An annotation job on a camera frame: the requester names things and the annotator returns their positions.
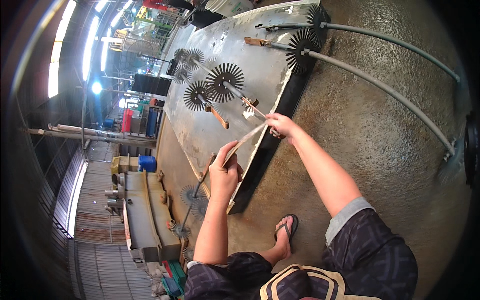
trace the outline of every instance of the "concrete floor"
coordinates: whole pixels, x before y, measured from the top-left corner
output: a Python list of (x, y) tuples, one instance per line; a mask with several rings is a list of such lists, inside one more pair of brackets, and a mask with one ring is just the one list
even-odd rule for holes
[[(264, 0), (260, 6), (278, 3)], [(333, 23), (385, 32), (457, 66), (452, 41), (431, 9), (416, 0), (322, 1)], [(454, 101), (455, 84), (420, 56), (355, 33), (329, 31), (322, 51), (390, 84), (418, 105), (448, 137), (462, 127), (465, 111)], [(416, 299), (424, 298), (448, 264), (463, 231), (470, 190), (463, 170), (446, 185), (436, 179), (444, 149), (406, 108), (362, 79), (319, 62), (293, 117), (354, 178), (394, 233), (401, 234), (419, 266)], [(160, 141), (159, 167), (174, 198), (174, 214), (186, 207), (180, 189), (195, 184), (190, 165), (168, 122)], [(229, 253), (261, 251), (274, 243), (279, 218), (300, 219), (295, 253), (280, 262), (321, 265), (330, 217), (295, 149), (282, 142), (242, 214), (228, 217)], [(191, 218), (193, 241), (200, 222)]]

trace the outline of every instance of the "white bucket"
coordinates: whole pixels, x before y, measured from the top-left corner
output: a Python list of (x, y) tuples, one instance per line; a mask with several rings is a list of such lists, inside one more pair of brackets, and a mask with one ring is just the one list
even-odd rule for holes
[(253, 9), (253, 3), (248, 0), (209, 0), (205, 8), (226, 17)]

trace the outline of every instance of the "corrugated metal wall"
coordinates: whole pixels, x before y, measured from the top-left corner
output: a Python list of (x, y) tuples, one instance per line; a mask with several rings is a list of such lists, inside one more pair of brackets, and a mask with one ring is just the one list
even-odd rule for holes
[(105, 206), (112, 188), (110, 164), (118, 144), (92, 142), (80, 190), (74, 244), (69, 245), (75, 295), (85, 300), (153, 299), (148, 274), (137, 269), (128, 253), (125, 229)]
[(118, 153), (118, 144), (91, 142), (89, 163), (78, 200), (75, 239), (103, 244), (125, 244), (125, 229), (117, 215), (105, 206), (105, 190), (112, 189), (110, 165)]
[[(151, 280), (137, 269), (126, 245), (100, 245), (75, 241), (70, 246), (72, 281), (81, 283), (86, 300), (151, 300)], [(80, 289), (74, 290), (81, 297)]]

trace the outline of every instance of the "blue container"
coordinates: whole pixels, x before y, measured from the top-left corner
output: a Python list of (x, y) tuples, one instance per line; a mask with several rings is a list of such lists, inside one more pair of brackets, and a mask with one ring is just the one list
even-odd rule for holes
[(113, 127), (113, 119), (105, 119), (105, 121), (103, 121), (103, 127), (112, 128)]
[(156, 171), (156, 160), (154, 156), (138, 156), (138, 171), (143, 172), (143, 170), (146, 170), (147, 172)]

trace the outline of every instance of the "curved metal pipe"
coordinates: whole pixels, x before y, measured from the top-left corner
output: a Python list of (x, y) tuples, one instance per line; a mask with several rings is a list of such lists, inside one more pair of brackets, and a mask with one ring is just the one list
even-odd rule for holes
[(326, 23), (326, 22), (320, 23), (320, 27), (321, 28), (328, 28), (328, 29), (336, 29), (336, 30), (356, 32), (356, 33), (360, 33), (360, 34), (367, 35), (367, 36), (373, 36), (373, 37), (377, 37), (377, 38), (383, 39), (385, 41), (389, 41), (391, 43), (397, 44), (399, 46), (405, 47), (408, 50), (413, 51), (413, 52), (417, 53), (418, 55), (424, 57), (425, 59), (431, 61), (432, 63), (436, 64), (440, 69), (444, 70), (448, 75), (450, 75), (453, 79), (455, 79), (457, 83), (460, 82), (460, 76), (458, 76), (453, 70), (448, 68), (441, 61), (439, 61), (438, 59), (436, 59), (432, 55), (428, 54), (427, 52), (423, 51), (422, 49), (420, 49), (418, 47), (415, 47), (414, 45), (409, 44), (405, 41), (402, 41), (402, 40), (400, 40), (396, 37), (388, 36), (386, 34), (376, 32), (376, 31), (373, 31), (373, 30), (364, 29), (364, 28), (348, 26), (348, 25), (332, 24), (332, 23)]
[(393, 98), (397, 99), (401, 104), (405, 105), (411, 112), (413, 112), (417, 117), (419, 117), (419, 119), (422, 120), (423, 123), (425, 123), (425, 125), (427, 125), (428, 128), (430, 128), (433, 134), (435, 134), (437, 138), (440, 140), (440, 142), (444, 144), (444, 146), (448, 149), (451, 155), (455, 154), (454, 147), (450, 144), (447, 137), (445, 137), (445, 135), (437, 127), (437, 125), (435, 125), (435, 123), (429, 117), (427, 117), (427, 115), (425, 115), (423, 111), (420, 110), (420, 108), (416, 107), (415, 104), (411, 103), (407, 98), (405, 98), (402, 94), (394, 90), (391, 86), (385, 84), (384, 82), (371, 76), (370, 74), (367, 74), (364, 71), (358, 68), (355, 68), (354, 66), (351, 66), (347, 63), (344, 63), (342, 61), (336, 60), (329, 56), (311, 51), (310, 49), (307, 49), (307, 48), (305, 48), (304, 51), (313, 58), (328, 62), (330, 64), (333, 64), (334, 66), (337, 66), (346, 71), (349, 71), (350, 73), (357, 75), (358, 77), (368, 81), (369, 83), (385, 91), (387, 94), (389, 94)]

